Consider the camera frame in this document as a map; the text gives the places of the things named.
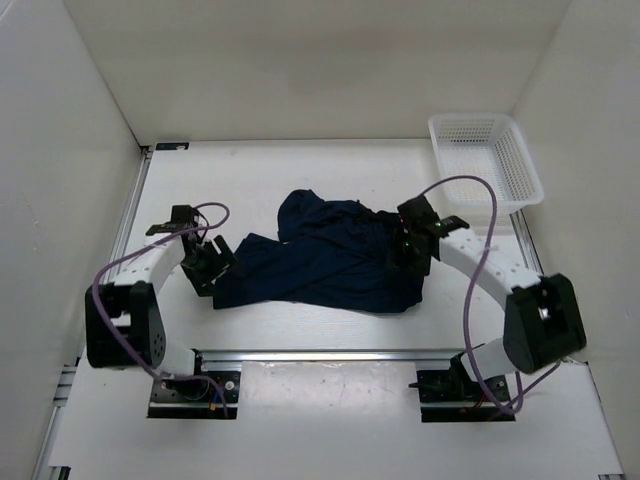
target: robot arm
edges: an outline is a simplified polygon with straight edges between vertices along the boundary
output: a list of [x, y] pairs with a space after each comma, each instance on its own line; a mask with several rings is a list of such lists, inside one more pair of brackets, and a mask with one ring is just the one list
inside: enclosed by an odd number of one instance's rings
[[[198, 226], [199, 213], [188, 205], [176, 205], [171, 220], [153, 225], [145, 245], [187, 228]], [[100, 299], [117, 328], [144, 361], [154, 369], [178, 375], [197, 371], [196, 352], [167, 341], [156, 295], [172, 270], [180, 265], [199, 296], [213, 295], [213, 282], [236, 259], [221, 236], [210, 240], [185, 234], [154, 247], [128, 263], [107, 284], [100, 285]], [[87, 357], [94, 368], [125, 368], [133, 360], [107, 330], [93, 302], [91, 289], [85, 295]]]
[[[429, 274], [435, 258], [471, 277], [485, 251], [484, 241], [458, 217], [440, 219], [427, 199], [398, 207], [405, 237], [399, 263]], [[477, 284], [505, 312], [504, 333], [474, 349], [483, 379], [520, 371], [533, 373], [586, 345], [571, 282], [563, 275], [540, 276], [497, 250], [491, 250]], [[468, 355], [452, 359], [452, 377], [475, 379]]]

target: white plastic basket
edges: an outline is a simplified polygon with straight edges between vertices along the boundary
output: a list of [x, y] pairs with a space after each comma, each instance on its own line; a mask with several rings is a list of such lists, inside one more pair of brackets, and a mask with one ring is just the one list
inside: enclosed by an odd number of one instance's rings
[[[483, 178], [496, 192], [499, 214], [517, 212], [544, 198], [524, 138], [508, 115], [435, 115], [429, 119], [429, 131], [442, 178]], [[460, 180], [443, 188], [455, 213], [486, 216], [491, 212], [489, 194], [478, 182]]]

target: dark blue cloth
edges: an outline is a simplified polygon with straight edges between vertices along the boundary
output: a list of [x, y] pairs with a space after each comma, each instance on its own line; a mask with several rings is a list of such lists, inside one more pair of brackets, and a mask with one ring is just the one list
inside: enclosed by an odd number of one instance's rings
[[324, 201], [292, 192], [278, 211], [278, 237], [250, 234], [236, 257], [242, 276], [215, 284], [216, 309], [264, 300], [398, 313], [422, 301], [423, 277], [391, 266], [397, 214], [374, 213], [359, 202]]

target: white panel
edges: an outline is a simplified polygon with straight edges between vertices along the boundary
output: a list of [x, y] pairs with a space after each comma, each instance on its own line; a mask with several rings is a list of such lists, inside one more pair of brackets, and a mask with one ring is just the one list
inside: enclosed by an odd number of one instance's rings
[[585, 366], [564, 365], [508, 423], [421, 423], [418, 394], [407, 387], [415, 375], [412, 363], [245, 363], [237, 420], [167, 420], [145, 418], [151, 381], [143, 372], [94, 370], [83, 360], [51, 458], [71, 467], [70, 480], [620, 472]]
[[509, 113], [569, 0], [66, 0], [142, 144], [423, 137]]
[[[358, 199], [395, 211], [438, 179], [428, 140], [197, 142], [184, 151], [155, 152], [128, 251], [141, 247], [149, 226], [169, 219], [171, 206], [206, 201], [231, 209], [222, 234], [235, 250], [250, 232], [277, 238], [277, 212], [298, 188], [327, 200]], [[442, 195], [430, 195], [441, 214]], [[220, 209], [207, 209], [213, 223]], [[513, 235], [495, 243], [521, 261]], [[158, 295], [173, 340], [202, 349], [461, 348], [462, 302], [468, 278], [434, 262], [421, 304], [400, 315], [376, 315], [289, 302], [217, 310], [198, 298], [180, 269]], [[502, 335], [504, 312], [482, 290], [474, 294], [474, 341]]]
[[61, 1], [11, 2], [0, 17], [0, 478], [31, 474], [139, 158]]
[[516, 118], [547, 200], [543, 266], [571, 276], [587, 358], [629, 478], [640, 478], [640, 3], [575, 0]]

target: crumpled fabric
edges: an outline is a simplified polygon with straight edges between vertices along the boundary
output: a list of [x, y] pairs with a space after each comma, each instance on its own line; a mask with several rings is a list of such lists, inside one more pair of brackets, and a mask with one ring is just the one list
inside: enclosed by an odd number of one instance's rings
[[237, 251], [243, 274], [214, 287], [216, 309], [265, 300], [372, 313], [399, 313], [422, 301], [424, 277], [392, 265], [397, 214], [352, 200], [292, 192], [278, 211], [278, 241], [249, 234]]

